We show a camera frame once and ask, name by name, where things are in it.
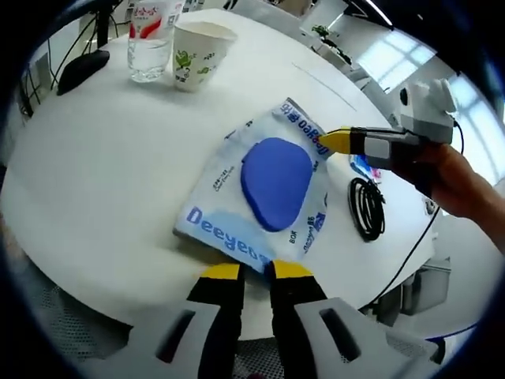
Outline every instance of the table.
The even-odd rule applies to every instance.
[[[325,130],[387,127],[358,88],[295,40],[217,9],[181,17],[199,20],[238,34],[205,91],[177,92],[170,72],[155,83],[133,83],[126,38],[111,42],[104,69],[38,108],[17,142],[0,199],[7,225],[49,278],[131,325],[136,311],[185,298],[207,265],[226,259],[172,234],[223,136],[288,96]],[[386,232],[362,242],[346,195],[356,175],[346,156],[336,154],[328,165],[327,219],[303,264],[328,297],[361,307],[396,273],[428,217],[419,193],[384,172]],[[426,238],[395,283],[432,255]],[[272,335],[269,294],[253,280],[245,290],[242,325],[242,339]]]

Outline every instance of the white paper cup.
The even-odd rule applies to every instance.
[[[202,89],[214,76],[237,35],[211,22],[186,22],[175,26],[175,87],[187,92]]]

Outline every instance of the power cord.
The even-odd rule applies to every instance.
[[[114,19],[114,16],[112,16],[112,13],[110,14],[110,19],[114,23],[114,29],[116,29],[116,38],[119,38],[118,23]]]
[[[84,49],[80,53],[81,56],[86,53],[86,50],[88,50],[88,53],[92,52],[93,37],[95,37],[96,30],[97,30],[97,24],[95,22],[95,27],[93,28],[93,33],[92,33],[91,37],[89,37],[89,39],[86,43],[86,46],[84,46]]]
[[[37,103],[40,105],[39,94],[37,93],[35,83],[33,82],[32,71],[30,69],[28,69],[28,78],[30,79],[30,84],[32,85],[33,92],[35,93],[35,98],[37,99]]]
[[[51,74],[51,76],[53,77],[53,81],[55,81],[56,83],[58,83],[58,79],[56,79],[56,75],[54,75],[54,72],[53,72],[53,64],[52,64],[52,56],[51,56],[51,38],[48,38],[47,39],[47,58],[49,60],[49,72]]]
[[[386,203],[372,180],[354,178],[349,183],[349,208],[360,236],[371,242],[384,233],[386,222],[382,204]]]
[[[72,49],[73,49],[73,48],[77,45],[77,43],[79,42],[79,39],[81,39],[81,38],[82,38],[83,34],[85,34],[85,33],[86,33],[86,30],[88,30],[89,26],[90,26],[93,22],[95,22],[95,20],[96,20],[96,17],[93,17],[93,18],[92,18],[92,19],[91,19],[91,20],[90,20],[90,21],[86,24],[86,26],[84,26],[84,27],[83,27],[83,29],[80,31],[80,33],[79,33],[79,35],[77,36],[76,40],[75,40],[75,41],[73,41],[72,46],[71,46],[71,47],[70,47],[70,49],[68,49],[68,51],[66,52],[65,57],[63,57],[62,62],[60,63],[60,66],[58,66],[58,69],[56,70],[56,74],[54,75],[54,78],[58,77],[58,74],[59,74],[60,70],[62,69],[63,65],[65,64],[65,60],[66,60],[66,59],[69,57],[69,55],[70,55],[70,52],[71,52],[71,51],[72,51]],[[52,89],[53,89],[53,87],[54,87],[54,83],[56,83],[56,81],[55,81],[55,80],[53,80],[53,82],[52,82],[52,83],[51,83],[51,85],[50,85],[50,86],[51,86],[51,87],[50,87],[50,89],[51,89],[51,90],[52,90]]]
[[[465,138],[463,137],[463,130],[461,129],[461,126],[458,124],[458,122],[455,119],[454,119],[454,126],[456,128],[458,128],[459,134],[461,136],[461,154],[463,154],[463,152],[465,151]],[[429,228],[433,225],[433,222],[435,221],[435,218],[437,217],[439,212],[440,212],[440,207],[436,207],[436,210],[435,210],[435,213],[433,213],[432,219],[429,220],[429,223],[428,223],[428,225],[426,225],[425,230],[422,232],[422,234],[419,237],[419,239],[417,240],[417,242],[413,245],[412,249],[407,254],[402,265],[400,266],[400,268],[396,272],[395,276],[393,276],[393,279],[391,279],[391,281],[387,284],[387,286],[369,304],[373,304],[374,302],[376,302],[382,295],[384,295],[387,292],[389,287],[395,282],[395,280],[398,278],[398,276],[402,272],[403,268],[405,267],[405,265],[409,261],[410,257],[412,257],[412,254],[414,253],[414,251],[416,251],[417,247],[419,246],[419,244],[421,243],[423,238],[426,236],[426,233],[428,233]]]

